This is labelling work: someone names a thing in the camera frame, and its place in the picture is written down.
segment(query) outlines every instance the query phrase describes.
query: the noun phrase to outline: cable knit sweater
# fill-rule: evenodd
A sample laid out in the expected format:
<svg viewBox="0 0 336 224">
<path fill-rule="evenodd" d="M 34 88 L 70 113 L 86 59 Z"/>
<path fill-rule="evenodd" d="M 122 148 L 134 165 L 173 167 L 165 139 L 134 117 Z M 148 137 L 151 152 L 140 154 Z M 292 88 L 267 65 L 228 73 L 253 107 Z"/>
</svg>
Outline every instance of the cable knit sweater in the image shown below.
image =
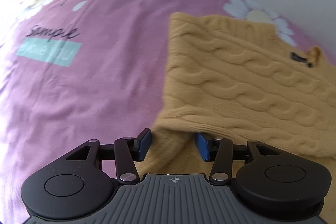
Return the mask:
<svg viewBox="0 0 336 224">
<path fill-rule="evenodd" d="M 291 60 L 291 52 L 313 67 Z M 208 175 L 212 163 L 202 162 L 193 135 L 207 132 L 235 144 L 257 139 L 335 173 L 335 87 L 336 69 L 320 50 L 298 51 L 276 35 L 272 24 L 172 14 L 164 107 L 138 169 L 141 174 Z M 326 204 L 324 211 L 332 207 Z M 334 223 L 336 217 L 325 213 Z"/>
</svg>

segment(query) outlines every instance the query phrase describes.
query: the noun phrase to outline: folded garment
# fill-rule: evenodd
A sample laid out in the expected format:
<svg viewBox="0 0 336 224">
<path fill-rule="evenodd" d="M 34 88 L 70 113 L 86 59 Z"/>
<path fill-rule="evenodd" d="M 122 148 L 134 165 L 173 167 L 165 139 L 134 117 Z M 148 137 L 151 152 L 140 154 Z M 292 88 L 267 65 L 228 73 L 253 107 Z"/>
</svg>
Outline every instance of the folded garment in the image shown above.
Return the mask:
<svg viewBox="0 0 336 224">
<path fill-rule="evenodd" d="M 320 49 L 304 53 L 291 47 L 272 24 L 174 13 L 164 107 L 138 169 L 209 175 L 212 163 L 202 161 L 193 134 L 207 132 L 235 144 L 257 139 L 336 175 L 335 87 L 336 68 Z M 329 223 L 336 223 L 334 188 L 321 214 Z"/>
</svg>

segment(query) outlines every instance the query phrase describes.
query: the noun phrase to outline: metal screw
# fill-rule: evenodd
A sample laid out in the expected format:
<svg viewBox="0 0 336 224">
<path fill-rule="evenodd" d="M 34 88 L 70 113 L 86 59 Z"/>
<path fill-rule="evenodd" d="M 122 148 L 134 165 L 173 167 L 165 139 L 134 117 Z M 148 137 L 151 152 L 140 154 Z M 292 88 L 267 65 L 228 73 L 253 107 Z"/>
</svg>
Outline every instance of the metal screw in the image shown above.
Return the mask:
<svg viewBox="0 0 336 224">
<path fill-rule="evenodd" d="M 228 174 L 225 173 L 215 173 L 212 175 L 212 178 L 217 181 L 224 181 L 229 178 Z"/>
<path fill-rule="evenodd" d="M 135 180 L 136 178 L 137 176 L 132 173 L 125 173 L 120 176 L 120 179 L 123 181 L 132 181 Z"/>
</svg>

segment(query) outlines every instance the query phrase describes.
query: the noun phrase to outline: cable knit pattern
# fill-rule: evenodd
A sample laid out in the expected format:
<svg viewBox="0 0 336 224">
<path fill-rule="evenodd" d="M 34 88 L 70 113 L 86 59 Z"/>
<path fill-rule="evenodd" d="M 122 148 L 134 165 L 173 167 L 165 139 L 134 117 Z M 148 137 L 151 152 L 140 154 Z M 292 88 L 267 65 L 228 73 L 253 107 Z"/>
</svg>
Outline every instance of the cable knit pattern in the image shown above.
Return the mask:
<svg viewBox="0 0 336 224">
<path fill-rule="evenodd" d="M 314 67 L 290 59 L 295 52 Z M 171 16 L 164 108 L 141 173 L 208 173 L 191 132 L 257 139 L 336 158 L 336 69 L 283 42 L 273 25 Z"/>
</svg>

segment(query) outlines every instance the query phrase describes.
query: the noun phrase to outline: bed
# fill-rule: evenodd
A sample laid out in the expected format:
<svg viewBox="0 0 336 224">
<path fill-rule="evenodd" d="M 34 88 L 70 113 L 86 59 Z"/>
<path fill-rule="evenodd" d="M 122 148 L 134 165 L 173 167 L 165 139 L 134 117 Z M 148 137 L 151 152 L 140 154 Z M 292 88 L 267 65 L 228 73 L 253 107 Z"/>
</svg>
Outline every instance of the bed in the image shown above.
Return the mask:
<svg viewBox="0 0 336 224">
<path fill-rule="evenodd" d="M 28 217 L 20 188 L 36 170 L 88 139 L 113 143 L 151 126 L 173 12 L 269 21 L 294 47 L 316 44 L 253 0 L 24 0 L 0 48 L 2 223 Z M 114 176 L 113 162 L 103 170 Z"/>
</svg>

